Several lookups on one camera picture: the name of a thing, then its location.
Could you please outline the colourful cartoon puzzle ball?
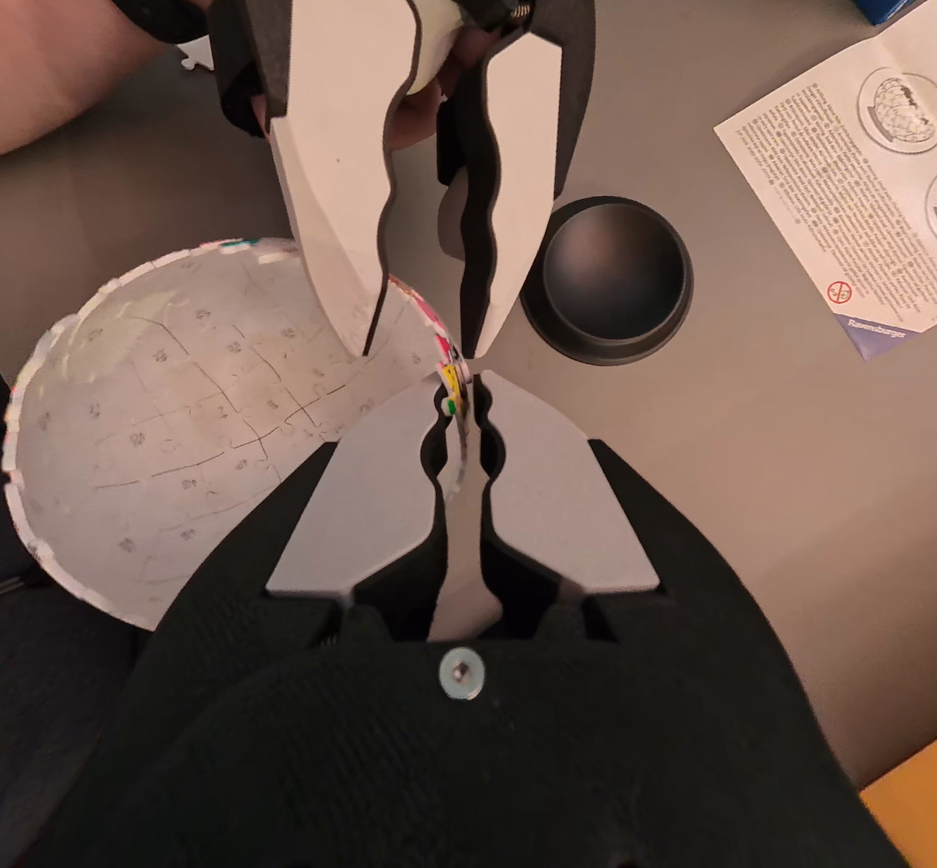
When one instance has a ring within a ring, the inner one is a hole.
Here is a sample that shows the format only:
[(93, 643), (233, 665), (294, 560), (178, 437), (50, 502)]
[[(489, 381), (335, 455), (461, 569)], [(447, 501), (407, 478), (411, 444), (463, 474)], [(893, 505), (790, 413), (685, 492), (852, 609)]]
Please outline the colourful cartoon puzzle ball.
[(42, 336), (6, 406), (6, 503), (83, 602), (154, 631), (205, 557), (324, 441), (468, 367), (391, 277), (369, 355), (328, 323), (295, 242), (235, 239), (112, 279)]

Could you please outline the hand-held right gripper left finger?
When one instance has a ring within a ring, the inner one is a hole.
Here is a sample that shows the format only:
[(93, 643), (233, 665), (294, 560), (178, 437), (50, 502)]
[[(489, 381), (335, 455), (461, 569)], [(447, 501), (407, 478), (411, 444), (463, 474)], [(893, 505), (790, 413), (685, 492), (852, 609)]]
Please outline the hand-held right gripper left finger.
[(276, 597), (375, 608), (396, 640), (426, 640), (448, 570), (449, 397), (431, 373), (337, 442), (270, 576)]

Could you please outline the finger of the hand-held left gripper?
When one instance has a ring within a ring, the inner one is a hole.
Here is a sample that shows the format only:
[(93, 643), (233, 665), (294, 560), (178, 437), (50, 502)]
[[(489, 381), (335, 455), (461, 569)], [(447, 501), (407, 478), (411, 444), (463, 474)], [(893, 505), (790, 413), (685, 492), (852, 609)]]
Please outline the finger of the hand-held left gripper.
[(533, 33), (496, 45), (455, 100), (467, 197), (462, 351), (488, 352), (538, 253), (555, 200), (562, 52)]
[(353, 356), (369, 352), (387, 290), (388, 136), (420, 47), (412, 0), (292, 0), (287, 108), (270, 139), (308, 278)]

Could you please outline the yellow plastic bin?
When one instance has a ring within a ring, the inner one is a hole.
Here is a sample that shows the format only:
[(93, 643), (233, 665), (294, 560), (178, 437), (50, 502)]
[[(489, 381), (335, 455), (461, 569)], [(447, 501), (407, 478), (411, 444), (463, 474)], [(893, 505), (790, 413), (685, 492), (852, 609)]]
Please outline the yellow plastic bin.
[(936, 742), (885, 773), (860, 795), (911, 866), (936, 866)]

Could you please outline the person's left hand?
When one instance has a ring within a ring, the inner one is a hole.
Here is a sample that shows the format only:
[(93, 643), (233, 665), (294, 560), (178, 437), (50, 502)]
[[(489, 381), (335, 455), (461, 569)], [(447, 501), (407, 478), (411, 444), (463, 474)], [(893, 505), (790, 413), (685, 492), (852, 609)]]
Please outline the person's left hand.
[(475, 26), (462, 26), (455, 33), (434, 79), (421, 91), (407, 95), (394, 113), (387, 140), (390, 152), (412, 147), (436, 132), (441, 103), (453, 95), (461, 77), (499, 38), (499, 31), (486, 32)]

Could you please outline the person's left forearm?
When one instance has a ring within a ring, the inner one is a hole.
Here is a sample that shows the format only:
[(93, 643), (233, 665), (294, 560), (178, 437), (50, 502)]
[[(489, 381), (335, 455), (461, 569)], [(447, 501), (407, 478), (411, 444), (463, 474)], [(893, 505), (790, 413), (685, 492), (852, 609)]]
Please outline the person's left forearm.
[(1, 0), (1, 153), (88, 111), (163, 44), (110, 0)]

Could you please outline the white instruction sheet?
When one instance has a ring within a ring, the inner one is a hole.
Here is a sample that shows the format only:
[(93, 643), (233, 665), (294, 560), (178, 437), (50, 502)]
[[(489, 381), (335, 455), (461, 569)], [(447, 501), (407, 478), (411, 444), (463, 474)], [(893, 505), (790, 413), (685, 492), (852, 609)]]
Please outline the white instruction sheet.
[(864, 360), (936, 323), (936, 0), (715, 133)]

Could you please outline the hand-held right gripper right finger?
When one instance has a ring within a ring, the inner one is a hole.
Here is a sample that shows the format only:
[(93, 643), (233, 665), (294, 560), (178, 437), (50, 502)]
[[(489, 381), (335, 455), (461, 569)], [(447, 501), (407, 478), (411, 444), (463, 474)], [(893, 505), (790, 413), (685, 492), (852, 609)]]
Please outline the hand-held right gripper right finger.
[(481, 568), (507, 634), (533, 637), (555, 604), (658, 589), (585, 432), (492, 371), (477, 376), (474, 396), (487, 477)]

